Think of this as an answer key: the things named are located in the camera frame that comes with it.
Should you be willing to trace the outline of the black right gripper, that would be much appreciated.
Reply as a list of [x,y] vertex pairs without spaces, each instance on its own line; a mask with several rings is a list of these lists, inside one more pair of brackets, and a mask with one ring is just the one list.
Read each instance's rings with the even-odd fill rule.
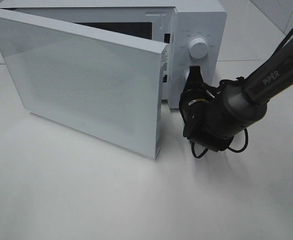
[[184,133],[192,133],[196,125],[201,123],[204,109],[213,99],[202,87],[203,83],[201,67],[199,65],[190,66],[186,84],[179,100],[179,111],[184,122]]

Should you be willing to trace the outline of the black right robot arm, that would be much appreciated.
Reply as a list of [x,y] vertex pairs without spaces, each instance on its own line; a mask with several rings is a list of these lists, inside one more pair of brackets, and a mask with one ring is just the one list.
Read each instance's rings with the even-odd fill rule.
[[204,83],[190,66],[180,95],[183,136],[214,152],[226,150],[236,134],[261,120],[268,101],[293,85],[293,38],[247,78]]

